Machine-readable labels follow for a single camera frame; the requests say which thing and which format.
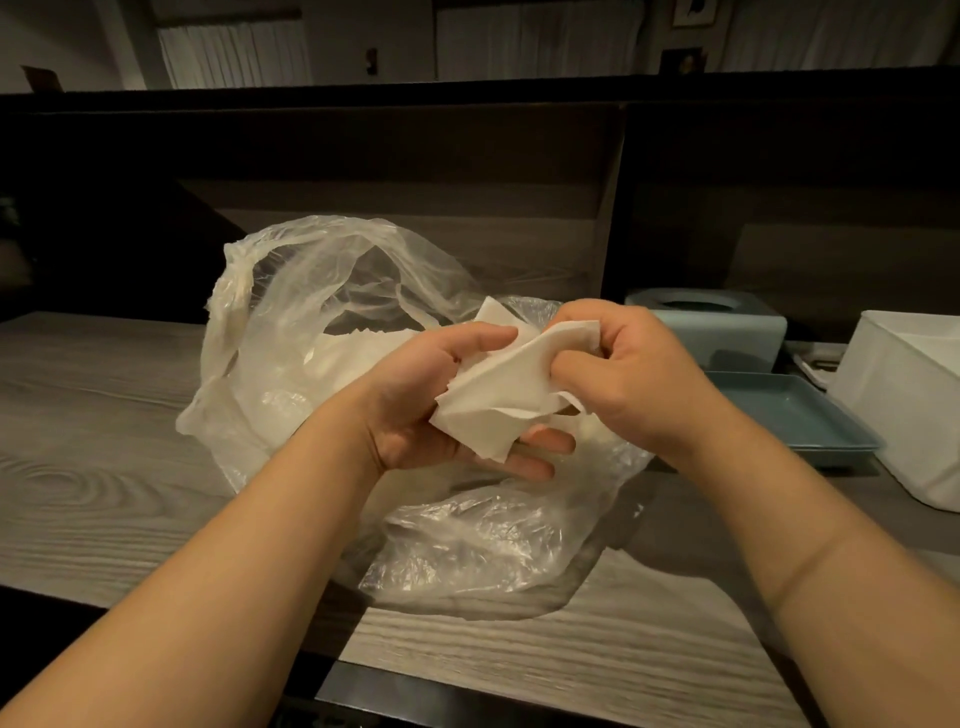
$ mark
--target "white container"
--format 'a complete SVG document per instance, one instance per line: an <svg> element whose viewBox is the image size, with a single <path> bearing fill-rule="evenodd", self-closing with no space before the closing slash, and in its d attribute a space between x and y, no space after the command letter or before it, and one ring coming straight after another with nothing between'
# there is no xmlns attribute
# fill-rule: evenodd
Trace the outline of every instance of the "white container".
<svg viewBox="0 0 960 728"><path fill-rule="evenodd" d="M907 491L960 512L960 316L864 311L828 393Z"/></svg>

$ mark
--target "hand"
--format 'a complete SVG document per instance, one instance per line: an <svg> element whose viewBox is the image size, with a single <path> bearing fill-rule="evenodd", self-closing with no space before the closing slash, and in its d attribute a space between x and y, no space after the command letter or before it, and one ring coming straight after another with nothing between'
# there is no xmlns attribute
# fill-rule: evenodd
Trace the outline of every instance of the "hand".
<svg viewBox="0 0 960 728"><path fill-rule="evenodd" d="M471 323L437 328L408 341L384 357L348 389L362 401L366 427L381 470L421 468L447 460L477 462L527 480L548 480L553 465L514 451L506 463L481 460L470 449L440 432L429 420L434 399L446 391L460 362L479 352L503 349L516 339L516 329ZM535 425L519 440L553 452L572 452L572 435Z"/></svg>
<svg viewBox="0 0 960 728"><path fill-rule="evenodd" d="M560 352L550 376L620 437L675 467L718 425L729 402L673 332L640 306L583 300L561 306L561 321L599 321L606 358Z"/></svg>

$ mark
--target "person's right hand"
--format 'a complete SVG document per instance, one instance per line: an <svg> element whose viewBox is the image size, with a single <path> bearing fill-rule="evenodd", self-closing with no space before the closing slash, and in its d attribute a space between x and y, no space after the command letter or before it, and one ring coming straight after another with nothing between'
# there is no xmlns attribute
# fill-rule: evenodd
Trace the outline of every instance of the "person's right hand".
<svg viewBox="0 0 960 728"><path fill-rule="evenodd" d="M599 321L606 358L560 352L553 382L624 440L678 467L723 426L729 401L648 309L584 299L561 306L550 326L561 321Z"/></svg>

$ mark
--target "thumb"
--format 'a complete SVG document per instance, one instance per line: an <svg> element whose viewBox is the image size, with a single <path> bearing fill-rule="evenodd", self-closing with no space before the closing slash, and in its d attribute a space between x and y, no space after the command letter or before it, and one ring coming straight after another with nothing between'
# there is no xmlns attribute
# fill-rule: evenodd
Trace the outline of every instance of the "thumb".
<svg viewBox="0 0 960 728"><path fill-rule="evenodd" d="M550 365L550 379L591 410L607 401L611 384L610 362L591 353L566 350Z"/></svg>

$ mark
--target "wrist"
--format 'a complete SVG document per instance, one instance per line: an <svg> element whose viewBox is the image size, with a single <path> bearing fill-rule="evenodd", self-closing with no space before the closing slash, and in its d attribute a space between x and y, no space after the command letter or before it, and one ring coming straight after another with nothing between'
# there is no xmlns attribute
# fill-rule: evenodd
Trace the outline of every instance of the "wrist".
<svg viewBox="0 0 960 728"><path fill-rule="evenodd" d="M666 459L670 465L688 477L704 469L709 470L717 453L736 449L736 439L744 425L751 422L721 392L712 389L700 400L697 416L687 429L680 447Z"/></svg>
<svg viewBox="0 0 960 728"><path fill-rule="evenodd" d="M307 422L324 447L331 443L349 450L373 473L374 481L386 472L371 427L372 393L361 377L321 404Z"/></svg>

